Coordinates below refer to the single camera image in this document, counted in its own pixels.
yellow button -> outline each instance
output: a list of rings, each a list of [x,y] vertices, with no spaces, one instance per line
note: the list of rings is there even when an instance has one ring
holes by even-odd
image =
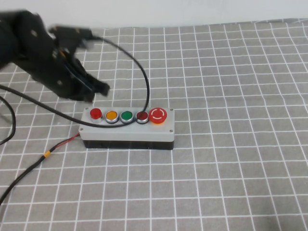
[[[117,114],[117,112],[115,111],[110,111],[106,114],[106,121],[108,123],[116,123],[119,120],[119,116]]]

yellow wire tag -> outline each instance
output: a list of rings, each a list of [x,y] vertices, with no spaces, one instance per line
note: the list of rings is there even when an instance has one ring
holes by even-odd
[[[46,152],[46,153],[44,154],[44,157],[45,157],[45,158],[48,158],[50,155],[51,155],[51,152],[48,151],[48,152]]]

red wire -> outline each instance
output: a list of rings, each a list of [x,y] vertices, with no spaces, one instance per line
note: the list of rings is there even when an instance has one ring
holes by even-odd
[[[70,138],[69,140],[65,141],[64,143],[59,144],[58,146],[56,146],[56,148],[59,148],[67,143],[69,143],[70,141],[74,140],[77,136],[79,136],[79,133],[75,136],[73,136],[72,138]]]

table surface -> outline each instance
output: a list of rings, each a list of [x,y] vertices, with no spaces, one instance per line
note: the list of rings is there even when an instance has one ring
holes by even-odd
[[[175,148],[87,150],[77,138],[25,177],[0,231],[304,231],[308,227],[308,23],[96,29],[145,68],[150,107],[175,109]],[[141,71],[97,43],[78,51],[111,86],[95,106],[143,106]],[[81,118],[16,68],[0,84]],[[0,147],[0,193],[78,125],[1,92],[17,132]],[[11,127],[1,106],[0,139]]]

indicator light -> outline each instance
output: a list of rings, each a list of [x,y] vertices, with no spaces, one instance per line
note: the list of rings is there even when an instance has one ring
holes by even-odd
[[[133,120],[133,118],[134,118],[133,113],[130,111],[123,112],[120,117],[123,123],[129,123]]]
[[[102,111],[99,108],[93,108],[90,111],[90,117],[93,123],[101,123],[103,120]]]
[[[149,115],[147,112],[138,112],[136,114],[137,123],[146,124],[149,122]]]
[[[114,124],[119,120],[119,115],[115,111],[107,112],[106,122],[109,124]]]

